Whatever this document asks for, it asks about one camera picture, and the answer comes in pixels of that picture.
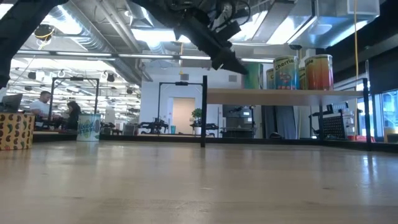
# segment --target green plant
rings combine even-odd
[[[192,111],[192,118],[200,119],[201,118],[201,109],[197,108]]]

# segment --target potted plant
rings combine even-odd
[[[201,109],[197,108],[192,111],[193,130],[195,135],[201,134]]]

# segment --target black cable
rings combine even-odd
[[[250,18],[251,18],[251,7],[250,7],[250,5],[249,5],[249,3],[247,1],[239,0],[238,2],[241,2],[241,3],[245,4],[248,7],[248,10],[249,10],[249,15],[248,15],[248,18],[246,19],[246,21],[244,21],[242,24],[239,24],[239,26],[243,26],[243,25],[245,25],[246,23],[248,23],[250,21]]]
[[[225,20],[223,23],[221,23],[220,25],[218,25],[217,27],[215,27],[214,29],[218,29],[218,28],[220,28],[220,27],[225,26],[226,24],[228,24],[229,22],[231,22],[232,18],[235,16],[235,14],[236,14],[236,5],[235,5],[235,2],[234,2],[233,0],[229,0],[229,3],[230,3],[230,5],[231,5],[231,7],[232,7],[231,16],[230,16],[227,20]]]

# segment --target black monitor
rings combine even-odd
[[[1,112],[16,113],[21,105],[22,94],[4,96],[1,101]]]

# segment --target red canister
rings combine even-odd
[[[309,90],[333,90],[331,55],[317,55],[305,60]]]

